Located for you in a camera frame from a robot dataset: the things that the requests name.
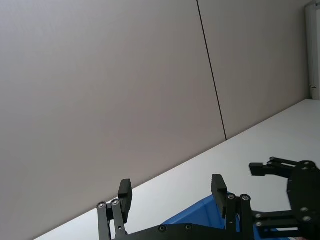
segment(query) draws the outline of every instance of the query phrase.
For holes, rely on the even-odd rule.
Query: white tabletop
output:
[[[253,210],[289,210],[286,179],[251,176],[249,170],[249,163],[266,163],[272,156],[320,166],[320,101],[304,100],[134,188],[127,232],[159,225],[209,196],[212,174],[221,174],[228,190],[237,196],[249,194]],[[56,239],[98,240],[97,210],[37,238]]]

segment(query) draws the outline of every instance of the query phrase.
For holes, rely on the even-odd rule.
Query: blue plastic container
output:
[[[225,220],[221,217],[220,211],[213,196],[208,196],[196,204],[180,212],[163,224],[197,224],[206,227],[223,229]],[[254,226],[254,239],[260,238],[256,227]],[[264,238],[264,240],[289,240],[289,238]]]

